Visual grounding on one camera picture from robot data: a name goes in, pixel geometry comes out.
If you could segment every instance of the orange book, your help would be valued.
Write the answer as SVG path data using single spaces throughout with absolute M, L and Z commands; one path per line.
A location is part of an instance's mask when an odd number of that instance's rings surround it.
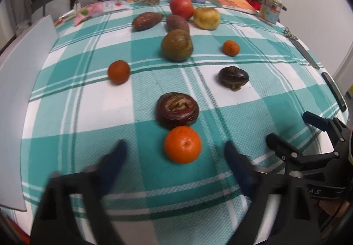
M 253 8 L 246 0 L 208 0 L 214 5 L 222 8 L 242 11 L 249 14 L 257 14 L 257 10 Z

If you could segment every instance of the apple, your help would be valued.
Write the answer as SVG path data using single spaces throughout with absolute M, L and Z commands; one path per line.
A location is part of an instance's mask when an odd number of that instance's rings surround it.
M 179 15 L 185 20 L 190 19 L 194 13 L 194 6 L 191 0 L 171 0 L 169 7 L 172 14 Z
M 205 30 L 215 30 L 221 22 L 221 15 L 213 7 L 201 6 L 194 11 L 195 24 Z

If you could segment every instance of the green and white checkered tablecloth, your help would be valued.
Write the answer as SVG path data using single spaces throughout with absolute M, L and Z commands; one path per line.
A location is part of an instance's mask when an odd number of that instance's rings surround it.
M 346 122 L 348 113 L 340 112 L 320 71 L 282 35 L 280 24 L 218 8 L 222 19 L 216 30 L 190 24 L 194 52 L 176 63 L 161 54 L 165 18 L 132 32 L 132 20 L 146 11 L 170 14 L 164 1 L 155 7 L 134 3 L 132 10 L 58 27 L 23 131 L 21 172 L 29 214 L 34 216 L 53 171 L 79 172 L 125 139 L 127 161 L 103 203 L 126 244 L 222 245 L 248 206 L 224 160 L 225 141 L 232 140 L 253 164 L 278 172 L 283 163 L 266 147 L 267 134 L 277 133 L 306 153 L 327 151 L 326 133 L 307 126 L 301 115 L 311 111 Z M 227 39 L 240 45 L 240 54 L 221 52 Z M 131 67 L 129 80 L 119 86 L 107 78 L 107 67 L 116 60 Z M 250 77 L 237 92 L 215 79 L 229 65 Z M 203 147 L 193 163 L 175 164 L 163 154 L 168 131 L 156 123 L 154 110 L 167 92 L 189 94 L 200 107 L 192 128 Z M 73 203 L 82 232 L 92 240 L 80 197 Z

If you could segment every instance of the red apple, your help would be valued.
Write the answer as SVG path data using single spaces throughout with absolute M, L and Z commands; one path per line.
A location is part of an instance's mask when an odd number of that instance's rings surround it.
M 194 6 L 191 0 L 172 0 L 169 3 L 169 7 L 174 15 L 179 15 L 185 20 L 190 19 L 194 13 Z

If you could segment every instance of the orange fruit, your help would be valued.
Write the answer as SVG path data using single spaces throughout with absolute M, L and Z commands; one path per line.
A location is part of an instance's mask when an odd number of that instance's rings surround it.
M 229 56 L 235 56 L 239 53 L 240 47 L 235 41 L 226 40 L 223 44 L 222 51 Z
M 108 77 L 114 84 L 125 83 L 130 76 L 130 66 L 123 60 L 118 60 L 110 64 Z
M 172 161 L 190 163 L 201 152 L 202 142 L 198 133 L 188 126 L 172 129 L 164 141 L 164 152 Z

